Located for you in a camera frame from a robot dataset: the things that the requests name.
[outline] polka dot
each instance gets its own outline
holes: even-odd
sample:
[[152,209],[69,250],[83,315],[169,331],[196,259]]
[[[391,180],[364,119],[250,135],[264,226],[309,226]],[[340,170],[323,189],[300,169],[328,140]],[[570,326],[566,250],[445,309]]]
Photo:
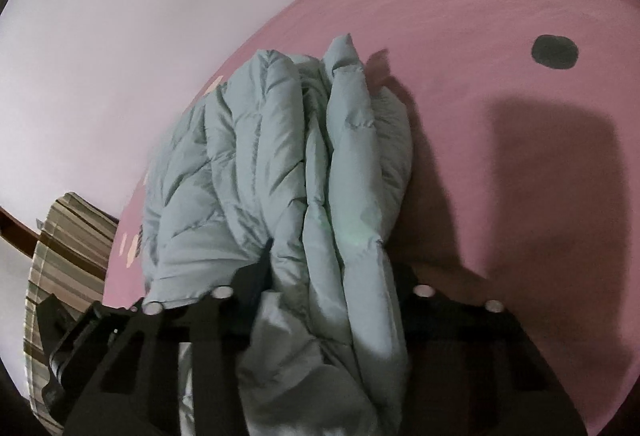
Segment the polka dot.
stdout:
[[573,68],[578,60],[578,47],[569,38],[544,34],[534,41],[531,57],[547,68],[568,70]]
[[222,82],[222,75],[220,75],[219,77],[216,78],[216,80],[214,80],[209,87],[207,88],[207,90],[204,92],[204,94],[206,95],[207,93],[211,93],[214,89],[216,89],[218,87],[218,85]]
[[436,295],[436,289],[429,285],[417,285],[414,287],[414,293],[418,297],[433,297]]
[[136,234],[131,240],[131,246],[129,247],[129,252],[127,253],[127,268],[129,268],[133,263],[133,260],[136,259],[136,250],[138,248],[139,237],[140,235]]
[[124,233],[124,236],[122,236],[122,241],[120,242],[120,254],[122,255],[122,253],[124,252],[124,245],[127,242],[127,233]]

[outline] metal screw head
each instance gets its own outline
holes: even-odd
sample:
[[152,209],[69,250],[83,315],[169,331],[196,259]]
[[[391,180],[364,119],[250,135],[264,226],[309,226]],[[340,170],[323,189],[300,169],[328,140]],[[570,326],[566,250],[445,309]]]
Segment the metal screw head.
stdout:
[[234,294],[234,289],[230,286],[217,286],[211,294],[214,299],[229,299]]
[[142,311],[145,315],[158,315],[164,310],[164,305],[161,302],[149,302],[142,307]]
[[504,304],[495,299],[491,299],[484,303],[484,309],[491,313],[502,313],[504,311]]
[[436,289],[433,288],[433,286],[429,285],[417,285],[414,286],[414,293],[418,297],[424,297],[428,299],[429,297],[433,297],[434,295],[436,295]]

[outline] striped curtain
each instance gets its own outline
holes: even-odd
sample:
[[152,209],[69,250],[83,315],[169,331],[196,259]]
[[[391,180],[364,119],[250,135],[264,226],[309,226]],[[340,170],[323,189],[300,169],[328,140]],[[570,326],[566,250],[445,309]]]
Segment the striped curtain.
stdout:
[[104,278],[118,223],[74,193],[56,200],[33,255],[26,296],[24,354],[31,409],[52,434],[62,427],[42,403],[49,371],[42,352],[35,307],[55,293],[74,318],[102,299]]

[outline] dark gray polka dot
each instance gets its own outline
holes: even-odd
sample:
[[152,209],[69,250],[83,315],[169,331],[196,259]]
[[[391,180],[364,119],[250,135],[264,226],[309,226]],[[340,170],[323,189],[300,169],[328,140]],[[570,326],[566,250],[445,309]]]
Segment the dark gray polka dot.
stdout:
[[578,60],[578,47],[569,38],[544,34],[534,41],[531,57],[542,66],[554,70],[568,70],[573,68]]

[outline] quilted fabric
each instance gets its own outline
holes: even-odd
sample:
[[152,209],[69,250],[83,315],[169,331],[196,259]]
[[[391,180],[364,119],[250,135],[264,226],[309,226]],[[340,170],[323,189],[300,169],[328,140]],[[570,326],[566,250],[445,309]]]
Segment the quilted fabric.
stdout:
[[406,350],[383,245],[411,160],[404,105],[388,89],[370,96],[350,36],[322,60],[257,52],[158,154],[145,301],[196,301],[274,240],[274,291],[239,374],[253,434],[397,429]]

